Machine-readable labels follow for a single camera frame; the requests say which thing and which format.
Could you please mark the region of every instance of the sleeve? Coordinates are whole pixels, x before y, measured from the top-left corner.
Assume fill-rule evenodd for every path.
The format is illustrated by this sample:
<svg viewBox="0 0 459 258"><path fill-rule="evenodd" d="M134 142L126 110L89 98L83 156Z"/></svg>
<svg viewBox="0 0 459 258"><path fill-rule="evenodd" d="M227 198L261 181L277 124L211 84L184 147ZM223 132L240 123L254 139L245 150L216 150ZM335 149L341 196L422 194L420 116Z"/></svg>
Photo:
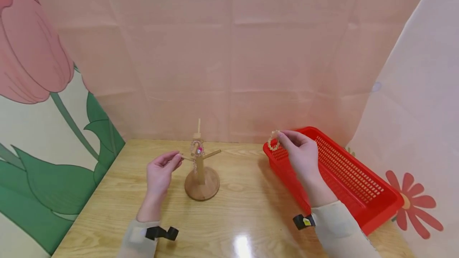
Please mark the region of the sleeve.
<svg viewBox="0 0 459 258"><path fill-rule="evenodd" d="M312 208L312 215L317 237L330 258L381 258L341 201Z"/></svg>
<svg viewBox="0 0 459 258"><path fill-rule="evenodd" d="M131 221L121 244L117 258L152 258L155 255L157 239L145 237L147 228L159 226L157 222Z"/></svg>

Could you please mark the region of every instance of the red basket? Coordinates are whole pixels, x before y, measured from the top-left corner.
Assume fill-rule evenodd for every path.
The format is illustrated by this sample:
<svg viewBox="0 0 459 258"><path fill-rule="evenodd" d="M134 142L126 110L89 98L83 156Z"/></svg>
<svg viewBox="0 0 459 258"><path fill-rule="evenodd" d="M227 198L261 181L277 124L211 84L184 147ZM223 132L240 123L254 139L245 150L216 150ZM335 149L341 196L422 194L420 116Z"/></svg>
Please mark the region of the red basket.
<svg viewBox="0 0 459 258"><path fill-rule="evenodd" d="M347 206L363 233L368 235L373 232L403 206L399 192L331 138L313 127L297 131L317 142L318 167L323 179ZM306 215L310 215L308 196L290 165L287 150L279 146L272 151L265 143L263 151L274 173L284 182Z"/></svg>

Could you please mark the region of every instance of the tulip print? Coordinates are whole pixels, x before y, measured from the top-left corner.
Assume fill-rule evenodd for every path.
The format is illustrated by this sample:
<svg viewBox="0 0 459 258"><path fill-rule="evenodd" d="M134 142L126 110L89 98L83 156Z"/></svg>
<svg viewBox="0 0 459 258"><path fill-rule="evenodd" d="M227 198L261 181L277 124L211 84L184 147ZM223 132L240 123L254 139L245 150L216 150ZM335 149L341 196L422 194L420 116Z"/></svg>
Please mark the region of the tulip print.
<svg viewBox="0 0 459 258"><path fill-rule="evenodd" d="M0 0L0 95L22 104L51 97L73 133L97 159L58 95L74 71L38 0Z"/></svg>

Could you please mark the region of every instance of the round wooden base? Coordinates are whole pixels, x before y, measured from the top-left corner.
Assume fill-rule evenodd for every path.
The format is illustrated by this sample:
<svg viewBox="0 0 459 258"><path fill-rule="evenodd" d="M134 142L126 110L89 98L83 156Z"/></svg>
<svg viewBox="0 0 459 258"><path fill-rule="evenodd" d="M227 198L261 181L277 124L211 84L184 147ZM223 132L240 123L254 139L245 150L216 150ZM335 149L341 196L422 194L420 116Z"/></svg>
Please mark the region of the round wooden base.
<svg viewBox="0 0 459 258"><path fill-rule="evenodd" d="M192 170L185 179L185 192L190 198L197 201L204 201L214 197L220 188L220 177L216 171L204 167L205 184L200 185L197 174Z"/></svg>

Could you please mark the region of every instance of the right hand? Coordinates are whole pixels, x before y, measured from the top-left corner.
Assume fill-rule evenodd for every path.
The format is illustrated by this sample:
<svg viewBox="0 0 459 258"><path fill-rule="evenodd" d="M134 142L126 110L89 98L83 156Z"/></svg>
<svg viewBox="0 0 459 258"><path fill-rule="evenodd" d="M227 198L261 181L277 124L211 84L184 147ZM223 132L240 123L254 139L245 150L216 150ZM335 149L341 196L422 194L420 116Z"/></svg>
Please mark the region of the right hand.
<svg viewBox="0 0 459 258"><path fill-rule="evenodd" d="M281 131L277 139L287 150L297 177L302 179L320 177L317 143L313 139L296 131Z"/></svg>

